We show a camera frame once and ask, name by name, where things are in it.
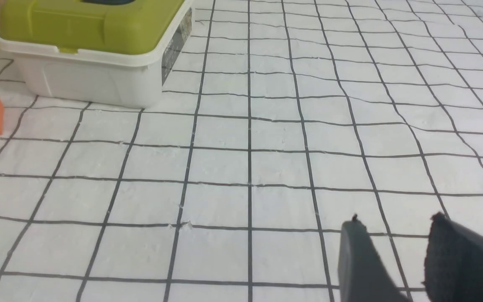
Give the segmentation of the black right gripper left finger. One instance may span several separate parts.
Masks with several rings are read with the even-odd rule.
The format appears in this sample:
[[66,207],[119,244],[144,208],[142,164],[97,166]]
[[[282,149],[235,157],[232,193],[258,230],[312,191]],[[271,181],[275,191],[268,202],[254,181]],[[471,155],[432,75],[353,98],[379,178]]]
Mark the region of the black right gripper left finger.
[[356,214],[341,226],[338,280],[342,302],[410,301],[393,283]]

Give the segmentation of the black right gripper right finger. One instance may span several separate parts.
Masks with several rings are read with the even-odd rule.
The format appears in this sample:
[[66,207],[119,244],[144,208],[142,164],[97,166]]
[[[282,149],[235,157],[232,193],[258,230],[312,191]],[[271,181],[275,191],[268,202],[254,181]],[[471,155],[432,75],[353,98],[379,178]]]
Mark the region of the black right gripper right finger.
[[483,302],[483,236],[432,216],[424,259],[424,288],[432,302]]

